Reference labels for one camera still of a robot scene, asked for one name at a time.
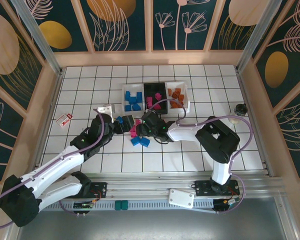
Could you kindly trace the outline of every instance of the black tray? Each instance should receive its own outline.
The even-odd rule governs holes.
[[[166,85],[164,82],[154,82],[154,83],[144,83],[144,107],[148,109],[147,106],[147,97],[152,97],[152,105],[154,105],[157,101],[155,98],[156,93],[160,93],[162,95],[161,99],[167,99],[166,94]],[[159,103],[161,109],[155,110],[157,114],[168,114],[168,101],[163,101]]]

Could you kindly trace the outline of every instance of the blue block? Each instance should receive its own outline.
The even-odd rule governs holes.
[[[119,121],[120,124],[124,123],[124,120],[122,119],[122,117],[118,116],[116,119],[116,121]]]
[[[133,104],[136,104],[136,103],[137,103],[137,97],[131,96],[129,98],[129,104],[133,105]]]
[[[131,106],[130,105],[125,105],[124,106],[124,111],[130,112],[131,111]]]
[[[129,101],[130,99],[130,91],[126,91],[125,92],[125,98],[124,98],[126,101]]]
[[[141,107],[136,103],[135,105],[132,106],[133,111],[140,111]]]
[[[150,143],[150,140],[149,140],[149,139],[147,139],[147,138],[145,138],[145,137],[141,138],[140,144],[141,144],[142,146],[148,147],[148,146],[149,146],[149,143]]]
[[[134,138],[131,139],[131,143],[132,143],[133,146],[139,144],[140,141],[141,141],[141,139],[138,136],[136,136],[136,137],[134,137]]]
[[[136,102],[139,104],[142,103],[142,92],[140,91],[136,93]]]

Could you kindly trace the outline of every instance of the white tile floor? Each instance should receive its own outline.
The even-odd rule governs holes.
[[[123,84],[183,81],[188,86],[190,113],[184,123],[196,123],[209,116],[228,115],[243,102],[242,93],[231,65],[162,65],[162,66],[84,66],[68,67],[51,122],[41,164],[54,158],[96,117],[93,108],[114,104],[114,117],[121,113]],[[70,124],[61,128],[55,119],[71,113]],[[177,115],[163,115],[175,121]],[[249,129],[242,122],[236,125],[223,121],[236,131],[242,147],[249,138]],[[131,137],[116,135],[112,141],[76,168],[83,173],[121,172],[192,172],[211,171],[213,160],[199,142],[173,142],[161,145],[150,139],[149,147],[133,146]],[[233,170],[262,170],[263,165],[255,139],[233,164]]]

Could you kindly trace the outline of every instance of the yellow circle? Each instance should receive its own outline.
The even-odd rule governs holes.
[[[126,18],[130,17],[136,9],[136,0],[87,0],[87,3],[95,15],[110,22],[114,22],[114,19],[116,21],[122,19],[121,16],[117,16],[114,4],[119,14],[122,9]]]
[[[39,26],[47,43],[56,49],[70,47],[72,38],[70,32],[56,21],[45,21]]]
[[[275,51],[270,55],[265,65],[265,82],[271,88],[277,88],[285,80],[288,73],[289,62],[287,56]]]
[[[268,2],[269,0],[231,0],[229,4],[230,20],[239,26],[256,25]]]
[[[11,24],[0,15],[0,74],[12,73],[18,65],[19,56],[18,35]]]

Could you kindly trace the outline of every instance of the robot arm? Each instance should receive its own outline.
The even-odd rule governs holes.
[[[114,134],[128,132],[134,125],[132,116],[124,116],[120,122],[113,122],[110,115],[105,113],[101,115],[104,131],[96,145],[89,148],[102,132],[102,121],[99,115],[92,121],[90,128],[75,137],[58,156],[20,178],[12,175],[5,180],[3,193],[25,182],[24,185],[0,199],[0,208],[18,227],[31,222],[42,209],[50,204],[79,193],[83,196],[88,193],[91,180],[80,171],[73,172],[71,176],[63,180],[55,181],[98,153],[101,147],[111,141]]]
[[[179,126],[174,121],[165,123],[154,111],[148,111],[141,118],[142,124],[136,127],[140,137],[154,137],[162,142],[199,141],[213,159],[213,172],[210,178],[212,189],[220,194],[230,182],[230,160],[237,150],[240,138],[222,121],[192,126]]]

